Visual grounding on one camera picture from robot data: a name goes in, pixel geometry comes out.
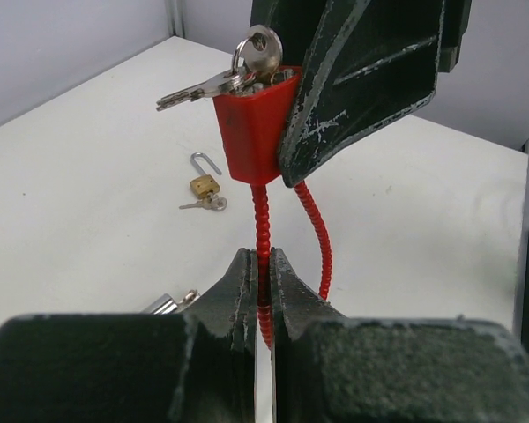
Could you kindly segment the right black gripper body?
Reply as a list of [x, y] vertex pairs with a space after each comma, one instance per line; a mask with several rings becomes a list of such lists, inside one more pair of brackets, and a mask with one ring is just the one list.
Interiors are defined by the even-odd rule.
[[361, 26], [352, 46], [363, 61], [435, 35], [441, 40], [438, 70], [449, 73], [458, 63], [471, 4], [461, 0], [256, 0], [250, 23], [268, 26], [279, 36], [283, 63], [302, 66], [311, 48], [321, 44], [317, 37], [321, 33], [335, 37], [357, 5]]

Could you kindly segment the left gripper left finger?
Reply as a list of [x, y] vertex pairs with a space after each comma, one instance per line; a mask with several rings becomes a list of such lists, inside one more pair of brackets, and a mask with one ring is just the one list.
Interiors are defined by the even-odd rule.
[[0, 327], [0, 422], [251, 422], [257, 257], [165, 315], [21, 315]]

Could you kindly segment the silver keys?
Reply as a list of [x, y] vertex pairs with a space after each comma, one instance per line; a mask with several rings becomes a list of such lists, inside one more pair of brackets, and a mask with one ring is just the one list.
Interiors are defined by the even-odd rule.
[[226, 70], [202, 83], [160, 98], [156, 110], [163, 111], [185, 101], [234, 93], [255, 82], [270, 82], [282, 59], [283, 46], [279, 36], [268, 26], [254, 25], [235, 48]]

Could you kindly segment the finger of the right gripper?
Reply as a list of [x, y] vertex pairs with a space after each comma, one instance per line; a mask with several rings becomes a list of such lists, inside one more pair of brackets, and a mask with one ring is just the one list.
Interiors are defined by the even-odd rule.
[[293, 188], [335, 154], [435, 95], [443, 1], [328, 1], [279, 145]]

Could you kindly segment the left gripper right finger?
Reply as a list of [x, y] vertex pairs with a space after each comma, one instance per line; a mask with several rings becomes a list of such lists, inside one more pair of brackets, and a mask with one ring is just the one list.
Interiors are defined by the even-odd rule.
[[276, 422], [529, 422], [529, 357], [498, 323], [351, 318], [270, 258]]

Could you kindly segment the red thin-cable padlock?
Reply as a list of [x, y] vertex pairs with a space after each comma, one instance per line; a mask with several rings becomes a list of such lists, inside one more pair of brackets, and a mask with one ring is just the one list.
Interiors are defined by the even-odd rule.
[[250, 185], [256, 221], [257, 319], [272, 346], [270, 213], [266, 186], [280, 176], [281, 135], [293, 105], [302, 69], [282, 66], [273, 82], [256, 93], [222, 94], [213, 99], [231, 178]]

